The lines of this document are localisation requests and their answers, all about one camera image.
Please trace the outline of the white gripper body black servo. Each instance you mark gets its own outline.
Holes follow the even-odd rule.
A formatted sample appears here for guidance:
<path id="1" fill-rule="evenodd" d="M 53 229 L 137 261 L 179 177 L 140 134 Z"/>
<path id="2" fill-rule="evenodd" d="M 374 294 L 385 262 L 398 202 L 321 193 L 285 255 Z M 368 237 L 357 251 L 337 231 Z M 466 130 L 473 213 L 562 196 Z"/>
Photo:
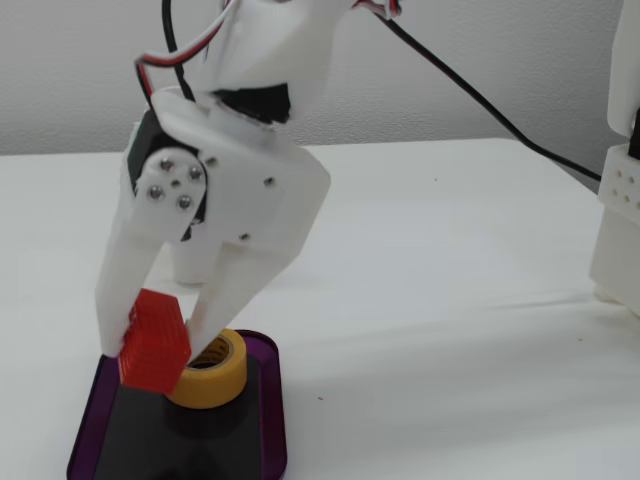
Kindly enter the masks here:
<path id="1" fill-rule="evenodd" d="M 202 240 L 301 249 L 330 187 L 317 159 L 220 102 L 151 100 L 128 150 L 127 237 L 152 250 Z"/>

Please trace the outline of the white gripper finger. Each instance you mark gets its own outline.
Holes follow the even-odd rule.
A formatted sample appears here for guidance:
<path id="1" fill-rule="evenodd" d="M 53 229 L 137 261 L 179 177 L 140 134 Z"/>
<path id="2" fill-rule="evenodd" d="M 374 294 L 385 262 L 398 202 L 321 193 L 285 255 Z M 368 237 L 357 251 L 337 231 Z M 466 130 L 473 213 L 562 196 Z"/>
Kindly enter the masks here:
<path id="1" fill-rule="evenodd" d="M 204 167 L 191 152 L 165 148 L 145 162 L 137 180 L 121 167 L 120 194 L 96 286 L 102 353 L 115 358 L 129 313 L 167 243 L 184 237 L 206 193 Z"/>
<path id="2" fill-rule="evenodd" d="M 268 251 L 224 244 L 186 324 L 191 357 L 199 356 L 299 254 L 300 246 Z"/>

